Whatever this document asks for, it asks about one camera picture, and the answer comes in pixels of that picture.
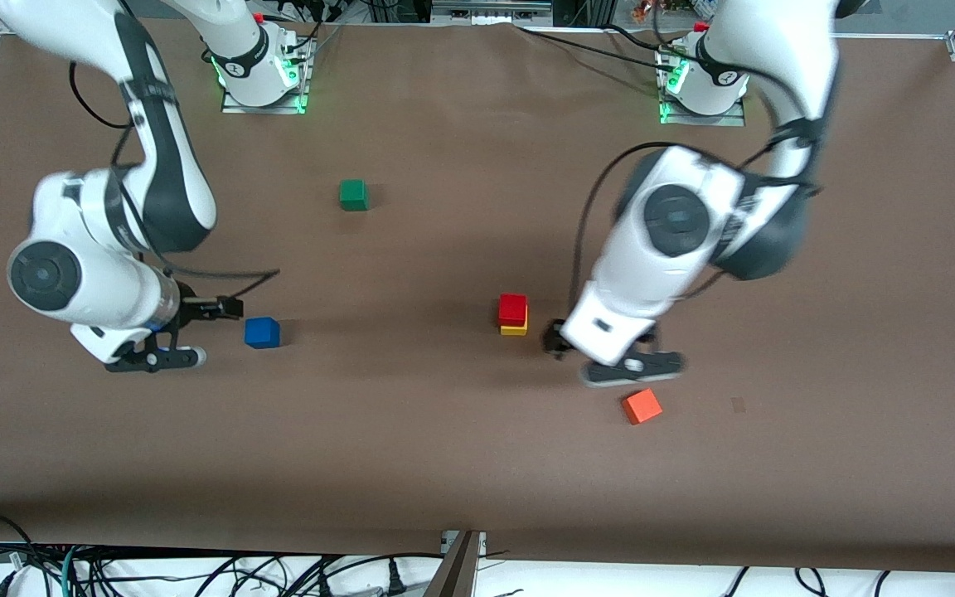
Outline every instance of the green cube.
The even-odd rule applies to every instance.
[[[367,200],[367,185],[361,180],[342,181],[338,193],[344,211],[368,211],[371,204]]]

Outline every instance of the teal cable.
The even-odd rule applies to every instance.
[[[69,570],[72,570],[73,553],[76,553],[75,545],[69,549],[65,559],[61,561],[61,597],[69,597]]]

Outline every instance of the orange cube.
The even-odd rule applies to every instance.
[[[651,420],[662,413],[662,405],[658,404],[658,398],[651,388],[625,398],[621,406],[625,409],[629,423],[633,425],[639,425],[644,420]]]

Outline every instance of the white robot link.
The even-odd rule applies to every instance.
[[[588,385],[676,376],[682,356],[644,345],[702,268],[762,279],[799,249],[834,95],[836,5],[723,0],[710,29],[692,38],[698,60],[686,61],[675,95],[693,112],[723,113],[747,75],[770,79],[763,86],[776,124],[770,166],[757,174],[670,143],[636,166],[590,279],[569,317],[543,336],[550,354],[576,348],[592,359],[581,370]]]
[[[278,64],[288,39],[259,27],[244,0],[170,3],[196,24],[215,60],[243,65],[224,78],[236,99],[261,105],[288,90]],[[153,39],[117,0],[0,0],[0,20],[29,44],[109,75],[145,154],[138,165],[42,178],[29,235],[8,261],[12,291],[38,313],[71,323],[75,339],[110,371],[200,366],[205,353],[179,347],[178,329],[242,317],[242,302],[197,298],[135,256],[194,250],[216,225],[216,202]],[[171,333],[169,347],[157,347],[159,332]]]

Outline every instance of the brown tabletop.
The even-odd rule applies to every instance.
[[[584,388],[583,359],[539,347],[565,315],[580,205],[640,141],[745,158],[768,132],[756,99],[743,129],[660,125],[643,67],[509,26],[348,27],[319,54],[308,114],[220,114],[197,34],[148,26],[220,211],[177,260],[281,267],[246,310],[284,320],[288,345],[196,323],[183,341],[208,351],[202,369],[113,375],[11,295],[39,178],[105,166],[117,133],[76,104],[64,61],[2,39],[0,512],[37,541],[372,552],[469,527],[512,558],[955,570],[942,41],[841,41],[804,250],[670,311],[663,346],[690,366],[632,427],[627,389]],[[82,69],[80,88],[124,120],[109,80]],[[338,207],[350,177],[372,211]],[[497,335],[501,292],[530,296],[527,337]]]

